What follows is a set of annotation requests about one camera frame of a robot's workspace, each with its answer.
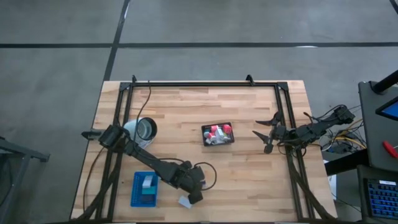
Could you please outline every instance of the blue tray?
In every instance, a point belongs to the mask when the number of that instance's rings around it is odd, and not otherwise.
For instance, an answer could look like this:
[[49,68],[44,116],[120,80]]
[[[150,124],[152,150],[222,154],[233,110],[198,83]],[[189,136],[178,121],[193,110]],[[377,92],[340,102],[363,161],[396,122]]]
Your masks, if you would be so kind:
[[[152,186],[155,186],[156,191],[154,195],[143,195],[142,194],[142,183],[144,182],[145,176],[153,175]],[[134,173],[134,180],[132,181],[131,190],[131,203],[132,207],[156,207],[157,200],[157,184],[159,178],[155,172],[151,171],[140,171]]]

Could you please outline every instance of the black tray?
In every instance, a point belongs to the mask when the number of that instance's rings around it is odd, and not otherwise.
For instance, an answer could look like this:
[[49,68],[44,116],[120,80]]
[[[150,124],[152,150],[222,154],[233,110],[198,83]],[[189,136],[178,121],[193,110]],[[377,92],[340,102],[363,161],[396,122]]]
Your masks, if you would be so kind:
[[[203,136],[204,133],[205,133],[205,130],[206,130],[206,129],[211,129],[211,127],[212,127],[213,125],[222,126],[222,125],[224,125],[224,124],[228,124],[228,125],[231,127],[231,134],[228,134],[228,137],[230,137],[231,140],[228,141],[228,142],[219,143],[219,144],[207,144],[206,138]],[[220,146],[220,145],[231,144],[231,143],[234,143],[234,142],[235,142],[234,131],[233,131],[233,127],[232,127],[231,122],[203,125],[203,126],[201,127],[201,138],[202,138],[202,140],[203,140],[203,145],[204,145],[204,146]]]

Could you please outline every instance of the black stripe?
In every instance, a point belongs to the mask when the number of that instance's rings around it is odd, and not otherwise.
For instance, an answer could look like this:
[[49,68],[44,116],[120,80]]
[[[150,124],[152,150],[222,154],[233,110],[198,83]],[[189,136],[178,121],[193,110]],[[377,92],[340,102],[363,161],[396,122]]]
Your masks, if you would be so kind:
[[2,49],[108,48],[112,44],[0,44]]
[[124,49],[179,49],[179,48],[251,48],[251,47],[398,47],[398,42],[213,42],[213,43],[126,43],[119,44]]
[[122,31],[123,31],[123,25],[124,25],[124,21],[125,21],[124,16],[126,15],[126,11],[129,6],[129,3],[130,3],[130,0],[124,0],[122,12],[120,13],[118,28],[116,29],[116,33],[115,33],[114,39],[113,39],[111,53],[109,54],[108,63],[106,64],[103,81],[109,81],[109,79],[111,78],[114,59],[115,59],[116,53],[118,51],[118,44],[120,41],[120,36],[122,35]]
[[398,5],[397,5],[396,0],[390,0],[390,3],[392,4],[392,7],[394,8],[396,13],[398,14]]
[[398,42],[208,42],[208,43],[115,43],[115,44],[0,44],[0,49],[67,49],[109,48],[115,49],[189,49],[189,48],[273,48],[273,47],[398,47]]

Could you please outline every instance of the computer monitor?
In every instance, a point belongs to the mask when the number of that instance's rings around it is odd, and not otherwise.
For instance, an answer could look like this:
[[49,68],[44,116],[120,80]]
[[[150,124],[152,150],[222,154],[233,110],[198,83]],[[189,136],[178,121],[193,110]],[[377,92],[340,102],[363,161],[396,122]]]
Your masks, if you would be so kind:
[[376,114],[398,121],[398,96],[378,108]]

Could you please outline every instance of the screen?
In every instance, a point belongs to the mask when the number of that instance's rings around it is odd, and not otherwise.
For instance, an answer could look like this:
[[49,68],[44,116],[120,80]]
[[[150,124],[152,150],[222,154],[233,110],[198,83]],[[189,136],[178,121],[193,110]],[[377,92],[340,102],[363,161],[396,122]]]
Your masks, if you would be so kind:
[[398,101],[382,110],[382,112],[398,118]]

